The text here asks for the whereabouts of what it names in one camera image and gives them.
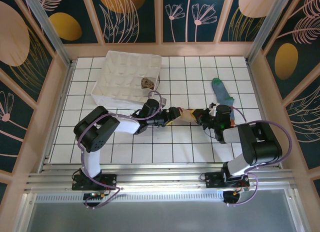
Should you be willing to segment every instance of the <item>white grid surface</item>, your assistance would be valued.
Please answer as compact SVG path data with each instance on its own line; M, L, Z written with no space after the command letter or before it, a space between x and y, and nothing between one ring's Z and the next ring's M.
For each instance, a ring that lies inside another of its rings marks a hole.
M97 105L90 96L105 58L78 58L48 163L80 164L74 126ZM206 108L217 102L212 79L219 77L234 106L248 121L261 119L243 57L163 57L158 91L167 105ZM119 114L133 110L107 108ZM244 120L237 112L235 123ZM213 131L206 131L214 136ZM101 150L100 163L193 163L230 161L242 152L240 144L219 144L200 126L175 121L172 126L148 128L140 135L114 133Z

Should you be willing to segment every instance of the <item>teal sock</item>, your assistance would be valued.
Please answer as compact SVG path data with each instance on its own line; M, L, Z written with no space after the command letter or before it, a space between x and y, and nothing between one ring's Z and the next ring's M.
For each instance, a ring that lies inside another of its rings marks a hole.
M212 80L212 88L214 90L216 100L218 103L227 106L233 106L235 99L231 97L226 90L224 83L219 78L214 78ZM230 119L234 119L234 111L231 111Z

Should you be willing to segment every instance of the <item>white plastic tray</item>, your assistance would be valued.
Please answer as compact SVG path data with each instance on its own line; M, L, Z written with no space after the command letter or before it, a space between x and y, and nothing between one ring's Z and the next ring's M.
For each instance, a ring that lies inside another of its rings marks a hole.
M140 109L151 89L142 89L148 78L157 87L161 56L109 51L91 96L106 108Z

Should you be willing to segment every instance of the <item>purple cable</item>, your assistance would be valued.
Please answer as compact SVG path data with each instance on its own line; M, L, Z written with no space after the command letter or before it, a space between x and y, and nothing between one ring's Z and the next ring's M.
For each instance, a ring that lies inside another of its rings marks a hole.
M290 134L288 133L288 131L282 127L280 124L278 123L275 123L275 122L272 122L272 121L267 121L267 120L257 120L257 121L252 121L250 122L249 124L252 124L252 123L268 123L268 124L272 124L276 127L278 127L279 129L281 129L285 135L287 136L288 138L288 142L289 142L289 147L288 147L288 151L287 153L285 154L285 156L283 156L281 159L275 161L275 162L269 162L269 163L266 163L266 164L262 164L262 165L258 165L258 166L255 166L255 167L252 167L252 168L248 168L247 170L245 170L244 172L247 173L251 170L253 170L254 168L259 168L259 167L262 167L262 166L268 166L268 165L273 165L273 164L278 164L278 163L281 163L283 162L284 160L286 160L288 158L288 156L290 155L291 151L292 151L292 139L291 139L291 136Z
M245 122L247 123L247 120L245 119L245 116L244 114L238 109L238 108L235 108L233 106L231 106L232 109L235 109L237 110L241 115L242 117L244 118ZM275 123L275 122L272 122L272 121L268 121L268 120L256 120L256 121L252 121L250 122L249 124L253 124L253 123L268 123L268 124L272 124L276 127L278 127L279 129L281 129L285 135L287 136L288 138L288 142L289 142L289 148L288 148L288 151L287 153L285 154L285 156L283 156L281 159L275 161L275 162L270 162L270 163L266 163L266 164L261 164L261 165L258 165L258 166L255 166L255 167L251 167L251 168L248 168L246 169L244 172L245 174L247 175L252 175L255 179L256 179L256 187L255 187L255 191L253 192L253 194L251 195L250 198L248 198L247 200L243 201L243 202L240 202L240 203L231 203L233 206L236 206L236 205L242 205L242 204L245 204L247 202L249 202L251 199L253 199L253 197L256 195L257 191L258 191L258 183L259 183L259 180L258 180L258 177L253 174L253 173L249 173L249 171L255 169L255 168L259 168L259 167L262 167L262 166L268 166L268 165L273 165L273 164L278 164L278 163L281 163L283 162L285 159L288 158L288 156L290 155L291 151L292 151L292 139L291 139L291 136L290 134L288 133L288 131L283 127L281 126L280 124L278 123Z
M240 109L235 108L234 106L230 106L230 107L231 107L232 109L238 111L238 112L241 114L242 118L244 118L245 123L247 123L247 120L245 119L246 117L245 117L244 114L240 111Z
M95 208L100 208L100 207L104 206L105 204L109 203L109 202L120 192L121 188L120 188L120 187L117 187L117 186L110 186L110 185L106 185L106 184L100 183L100 182L96 181L95 179L93 179L93 178L89 175L89 172L88 172L88 170L86 169L86 166L85 166L85 155L84 155L84 154L85 154L85 148L84 148L84 147L82 146L82 144L81 144L81 141L82 141L84 135L85 135L85 134L89 131L89 129L91 129L97 122L99 122L100 120L102 120L103 118L106 118L106 117L108 117L108 116L115 116L115 117L127 118L127 119L132 119L132 120L147 120L147 119L150 119L150 118L154 117L154 116L162 109L161 104L162 104L162 101L163 101L163 100L162 100L161 94L160 94L159 92L157 92L157 91L150 91L149 94L148 94L148 98L150 98L150 94L151 94L151 93L156 93L156 94L158 94L159 97L160 97L160 106L159 106L158 109L155 111L155 113L153 113L152 115L150 115L150 116L148 116L148 117L146 117L146 118L134 118L134 117L131 117L131 116L122 115L122 114L115 114L115 113L104 114L104 115L100 116L99 118L97 118L94 122L92 122L92 123L83 131L83 133L80 135L80 137L79 137L79 139L78 139L77 145L78 145L78 147L79 147L80 150L81 150L81 165L82 165L82 169L83 169L83 172L84 172L85 176L87 176L92 182L94 182L94 183L96 183L96 184L98 184L98 185L100 185L100 186L103 186L103 187L105 187L105 188L110 188L110 189L117 189L117 192L115 192L110 198L108 198L105 202L100 203L100 204L98 204L98 205L95 206L95 207L90 207L90 206L88 206L87 202L88 202L89 198L87 198L87 199L85 200L85 202L84 202L87 208L95 209Z
M253 194L250 196L250 198L246 199L245 201L240 202L240 203L227 203L227 205L231 204L231 205L233 205L234 207L235 207L236 205L243 205L243 204L245 204L245 203L248 203L248 202L249 202L251 199L253 199L254 196L257 194L257 192L258 192L258 184L259 184L258 177L257 177L254 173L248 173L247 175L252 175L252 176L255 178L255 180L256 180L255 191L254 191Z

